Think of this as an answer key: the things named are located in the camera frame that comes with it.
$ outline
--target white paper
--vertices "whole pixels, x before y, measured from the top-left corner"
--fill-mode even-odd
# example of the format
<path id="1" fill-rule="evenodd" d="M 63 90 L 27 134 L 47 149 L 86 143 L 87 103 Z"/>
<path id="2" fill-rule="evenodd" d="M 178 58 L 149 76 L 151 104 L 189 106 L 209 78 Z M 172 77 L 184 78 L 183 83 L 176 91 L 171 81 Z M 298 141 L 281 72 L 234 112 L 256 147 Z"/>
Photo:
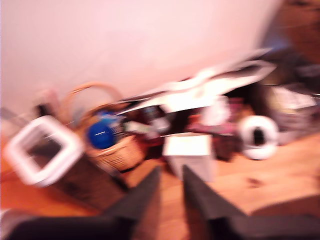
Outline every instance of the white paper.
<path id="1" fill-rule="evenodd" d="M 286 109 L 301 109 L 317 105 L 315 100 L 307 95 L 300 94 L 284 87 L 274 87 L 273 91 L 279 103 Z"/>
<path id="2" fill-rule="evenodd" d="M 185 89 L 186 86 L 194 87 L 161 93 L 119 114 L 149 106 L 161 106 L 167 114 L 187 109 L 208 107 L 214 103 L 217 95 L 223 95 L 239 87 L 256 83 L 270 74 L 275 68 L 276 66 L 274 64 L 262 60 L 239 63 L 237 65 L 239 71 L 228 72 L 212 79 L 208 79 L 207 77 L 210 74 L 206 73 L 195 79 L 192 78 L 186 81 L 176 82 L 174 85 L 175 89 Z"/>

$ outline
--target toilet paper roll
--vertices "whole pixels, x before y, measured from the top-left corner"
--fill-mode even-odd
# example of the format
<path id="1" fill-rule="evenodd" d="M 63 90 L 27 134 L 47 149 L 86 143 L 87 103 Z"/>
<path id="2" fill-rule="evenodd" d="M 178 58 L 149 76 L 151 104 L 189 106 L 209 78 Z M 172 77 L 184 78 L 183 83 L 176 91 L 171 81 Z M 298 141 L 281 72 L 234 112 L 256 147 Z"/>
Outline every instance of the toilet paper roll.
<path id="1" fill-rule="evenodd" d="M 242 152 L 248 158 L 262 160 L 271 157 L 279 141 L 278 126 L 266 116 L 248 116 L 238 125 Z"/>

